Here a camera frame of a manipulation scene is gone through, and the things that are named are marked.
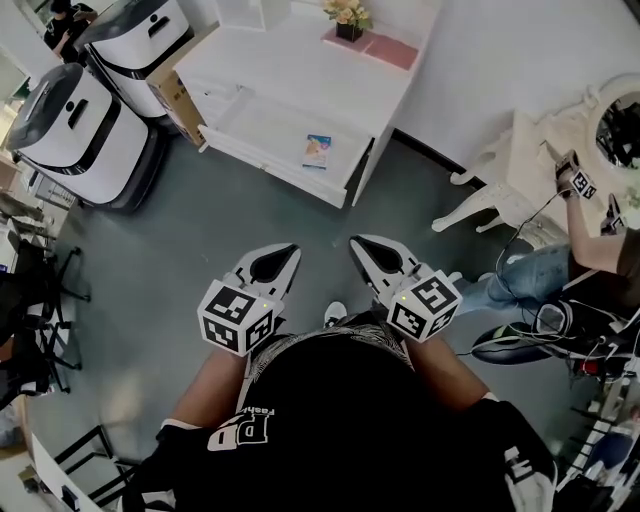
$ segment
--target white vanity table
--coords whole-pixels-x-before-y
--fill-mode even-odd
[[[552,151],[564,155],[573,149],[597,187],[597,194],[591,200],[583,199],[582,209],[590,234],[599,236],[609,196],[613,194],[620,200],[628,187],[637,187],[634,172],[638,171],[608,161],[596,144],[596,136],[602,135],[601,122],[611,105],[634,94],[640,98],[640,75],[625,75],[611,80],[600,91],[588,88],[582,103],[537,122],[516,110],[512,129],[487,146],[467,173],[451,178],[452,183],[461,185],[477,176],[487,186],[446,217],[436,219],[432,228],[443,231],[487,208],[497,209],[499,216],[490,224],[478,227],[478,232],[502,223],[518,228],[556,194]],[[566,205],[562,199],[555,198],[528,226],[522,238],[537,249],[567,241],[567,231]]]

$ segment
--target pink book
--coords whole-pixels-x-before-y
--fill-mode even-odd
[[[332,28],[327,32],[322,40],[325,43],[336,44],[338,46],[342,46],[343,48],[347,48],[349,50],[353,50],[356,53],[364,52],[370,45],[373,43],[378,35],[372,32],[365,32],[362,34],[362,37],[358,39],[355,43],[351,41],[347,41],[346,39],[342,39],[341,37],[336,36],[336,29]]]
[[[418,57],[418,50],[396,39],[376,35],[373,42],[366,48],[365,53],[376,59],[383,60],[394,66],[409,71]]]

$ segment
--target black cable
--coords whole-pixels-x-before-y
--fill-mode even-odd
[[[496,277],[498,278],[498,282],[500,283],[500,285],[507,291],[509,292],[509,294],[513,297],[513,299],[516,301],[516,304],[518,305],[518,307],[520,308],[520,312],[522,314],[522,321],[527,324],[527,320],[524,316],[524,312],[526,311],[527,313],[529,313],[534,319],[538,319],[540,320],[545,326],[549,327],[549,329],[551,329],[552,331],[556,330],[555,327],[551,326],[550,324],[548,324],[545,320],[543,320],[542,318],[538,318],[538,313],[540,312],[540,310],[538,310],[537,312],[534,312],[532,310],[530,310],[529,308],[523,306],[521,304],[521,298],[517,297],[515,293],[513,293],[513,290],[511,290],[511,287],[509,286],[509,283],[506,281],[506,279],[504,279],[503,275],[504,274],[504,258],[503,256],[506,254],[507,250],[509,249],[509,247],[511,246],[511,244],[514,242],[514,240],[516,238],[518,238],[518,235],[522,232],[522,230],[524,229],[524,227],[529,224],[530,222],[532,222],[538,215],[540,215],[540,213],[542,213],[542,211],[551,204],[551,202],[556,198],[559,197],[560,195],[562,195],[564,192],[564,190],[561,190],[559,192],[557,192],[551,199],[549,199],[542,208],[540,208],[536,213],[534,213],[531,217],[529,217],[527,220],[525,220],[520,227],[516,230],[515,234],[511,237],[511,239],[507,242],[507,244],[504,246],[504,249],[502,249],[502,252],[500,253],[500,256],[498,256],[498,260],[496,261]]]
[[[522,340],[526,341],[527,343],[529,343],[529,341],[526,338],[521,338]],[[558,340],[553,340],[553,341],[543,341],[540,343],[529,343],[530,346],[532,347],[544,347],[546,345],[553,345],[554,343],[557,343]],[[470,350],[469,352],[464,352],[462,354],[456,354],[458,357],[466,357],[466,356],[472,356],[474,354],[486,354],[486,353],[497,353],[497,352],[513,352],[515,350],[522,350],[523,348],[528,348],[528,347],[511,347],[511,348],[501,348],[498,350]]]
[[[511,246],[511,244],[514,242],[514,240],[516,238],[518,238],[518,235],[522,232],[522,230],[524,229],[524,227],[529,224],[530,222],[532,222],[538,215],[540,215],[540,213],[542,213],[542,211],[551,204],[551,202],[558,196],[560,196],[561,194],[563,194],[564,191],[560,191],[556,194],[554,194],[554,196],[549,199],[544,206],[542,206],[542,208],[540,208],[536,213],[534,213],[531,217],[529,217],[527,220],[525,220],[520,227],[516,230],[515,234],[511,237],[511,239],[507,242],[507,244],[504,246],[504,249],[502,249],[502,252],[500,253],[500,256],[498,256],[498,260],[496,261],[496,277],[498,279],[499,284],[507,291],[509,292],[509,294],[513,297],[513,299],[516,301],[516,304],[518,305],[518,307],[520,308],[520,311],[522,312],[522,320],[524,321],[524,323],[527,323],[526,318],[524,317],[524,312],[527,311],[531,316],[533,316],[534,319],[538,318],[538,312],[534,312],[532,310],[530,310],[529,308],[523,306],[521,304],[521,298],[517,297],[515,293],[513,293],[513,290],[511,289],[511,287],[509,286],[509,283],[506,281],[506,279],[504,279],[503,275],[504,274],[504,259],[503,256],[506,254],[507,250],[509,249],[509,247]],[[550,324],[548,324],[547,322],[545,322],[544,320],[540,319],[540,321],[546,325],[547,327],[549,327],[552,330],[556,330],[555,327],[551,326]],[[555,343],[557,343],[558,339],[553,340],[553,341],[547,341],[547,342],[542,342],[542,343],[530,343],[530,345],[532,347],[540,347],[540,346],[545,346],[545,345],[553,345]],[[474,353],[498,353],[498,352],[513,352],[516,350],[522,350],[523,348],[527,348],[527,347],[511,347],[511,348],[503,348],[503,349],[498,349],[498,350],[471,350],[469,352],[465,352],[465,353],[461,353],[461,354],[456,354],[458,357],[466,357],[466,356],[470,356],[473,355]]]

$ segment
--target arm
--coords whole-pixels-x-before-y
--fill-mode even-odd
[[[482,382],[449,345],[434,338],[426,343],[406,340],[407,350],[416,373],[433,396],[454,411],[464,411],[489,393]]]
[[[577,194],[571,194],[567,199],[567,217],[571,250],[578,264],[616,274],[625,235],[591,238]]]
[[[236,412],[246,358],[216,350],[182,396],[171,418],[189,425],[217,428]]]
[[[92,23],[98,17],[98,13],[88,5],[78,4],[78,8],[79,10],[73,15],[73,21],[86,20]]]
[[[60,41],[58,42],[58,44],[56,46],[54,46],[53,48],[51,48],[53,53],[59,59],[62,58],[62,55],[61,55],[62,49],[64,48],[64,45],[67,44],[67,41],[69,40],[70,37],[71,37],[71,34],[67,30],[64,34],[62,34],[62,37],[60,38]]]

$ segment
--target white dresser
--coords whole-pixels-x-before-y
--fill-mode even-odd
[[[357,202],[384,151],[427,48],[441,0],[407,0],[421,33],[374,19],[374,32],[418,49],[412,68],[322,41],[335,24],[319,7],[292,3],[267,31],[221,26],[176,65],[200,111],[207,146],[342,208],[364,167]],[[302,166],[308,135],[332,138],[328,168]]]

